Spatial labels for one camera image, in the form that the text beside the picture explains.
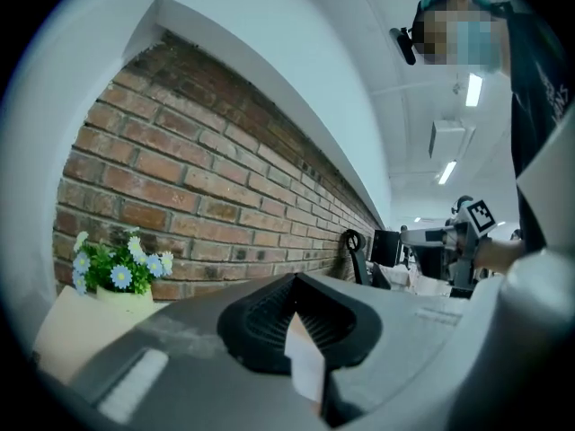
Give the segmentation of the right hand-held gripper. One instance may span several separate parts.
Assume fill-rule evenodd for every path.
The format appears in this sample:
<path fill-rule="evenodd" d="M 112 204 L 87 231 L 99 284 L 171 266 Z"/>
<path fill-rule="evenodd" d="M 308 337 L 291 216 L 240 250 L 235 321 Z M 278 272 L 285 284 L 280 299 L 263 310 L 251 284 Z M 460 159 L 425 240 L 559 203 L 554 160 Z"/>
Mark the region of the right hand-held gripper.
<path fill-rule="evenodd" d="M 449 260 L 447 273 L 451 285 L 450 297 L 470 297 L 477 284 L 490 277 L 490 271 L 475 263 L 480 242 L 489 239 L 488 233 L 497 223 L 483 200 L 459 198 L 452 209 L 452 217 L 443 228 L 405 230 L 400 233 L 405 245 L 442 245 Z"/>

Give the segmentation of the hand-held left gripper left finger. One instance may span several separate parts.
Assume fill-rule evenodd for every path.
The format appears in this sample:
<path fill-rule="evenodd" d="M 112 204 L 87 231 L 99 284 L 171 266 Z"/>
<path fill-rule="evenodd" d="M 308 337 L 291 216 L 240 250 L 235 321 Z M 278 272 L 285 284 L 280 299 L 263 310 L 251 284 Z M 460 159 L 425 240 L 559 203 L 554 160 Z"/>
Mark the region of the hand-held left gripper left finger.
<path fill-rule="evenodd" d="M 319 430 L 287 376 L 256 374 L 226 350 L 217 319 L 270 278 L 170 303 L 115 339 L 70 385 L 98 407 L 121 408 L 121 430 Z"/>

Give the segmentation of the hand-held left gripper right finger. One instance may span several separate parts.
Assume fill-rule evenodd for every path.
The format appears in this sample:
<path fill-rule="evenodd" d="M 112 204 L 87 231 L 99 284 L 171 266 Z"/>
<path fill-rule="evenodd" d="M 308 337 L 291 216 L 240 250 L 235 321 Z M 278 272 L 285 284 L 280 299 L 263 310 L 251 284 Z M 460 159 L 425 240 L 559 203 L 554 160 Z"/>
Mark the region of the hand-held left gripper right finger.
<path fill-rule="evenodd" d="M 320 321 L 327 380 L 322 413 L 335 427 L 449 427 L 464 369 L 455 343 L 465 299 L 296 276 L 306 321 Z"/>

